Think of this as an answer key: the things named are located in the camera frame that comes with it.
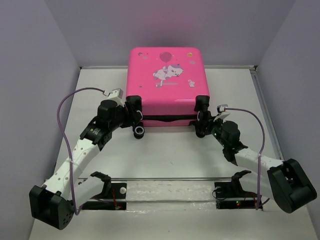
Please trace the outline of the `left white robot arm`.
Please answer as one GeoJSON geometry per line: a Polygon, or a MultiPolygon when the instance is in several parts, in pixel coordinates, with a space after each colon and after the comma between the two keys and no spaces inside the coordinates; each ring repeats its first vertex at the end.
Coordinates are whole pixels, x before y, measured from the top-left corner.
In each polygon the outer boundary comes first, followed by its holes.
{"type": "Polygon", "coordinates": [[[89,199],[108,196],[112,183],[107,174],[95,171],[82,184],[77,185],[76,181],[116,129],[136,127],[142,119],[142,108],[136,104],[103,100],[75,147],[68,149],[68,158],[42,186],[35,185],[30,190],[32,217],[63,230],[89,199]]]}

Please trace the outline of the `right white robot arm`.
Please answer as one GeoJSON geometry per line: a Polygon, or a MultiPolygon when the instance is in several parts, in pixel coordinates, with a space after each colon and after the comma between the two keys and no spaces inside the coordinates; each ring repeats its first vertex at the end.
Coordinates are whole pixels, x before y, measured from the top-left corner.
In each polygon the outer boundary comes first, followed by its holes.
{"type": "Polygon", "coordinates": [[[199,137],[213,135],[222,145],[225,159],[257,174],[257,195],[272,199],[286,213],[292,213],[317,198],[317,191],[295,159],[286,161],[255,152],[240,141],[241,132],[233,121],[225,120],[228,112],[212,116],[198,111],[195,132],[199,137]]]}

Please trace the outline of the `pink hard-shell suitcase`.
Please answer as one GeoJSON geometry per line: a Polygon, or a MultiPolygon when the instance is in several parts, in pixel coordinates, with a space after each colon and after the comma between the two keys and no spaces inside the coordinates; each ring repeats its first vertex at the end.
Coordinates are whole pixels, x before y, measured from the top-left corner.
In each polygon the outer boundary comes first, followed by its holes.
{"type": "Polygon", "coordinates": [[[210,91],[202,54],[195,47],[135,47],[128,60],[126,101],[142,113],[133,126],[190,126],[208,114],[210,91]]]}

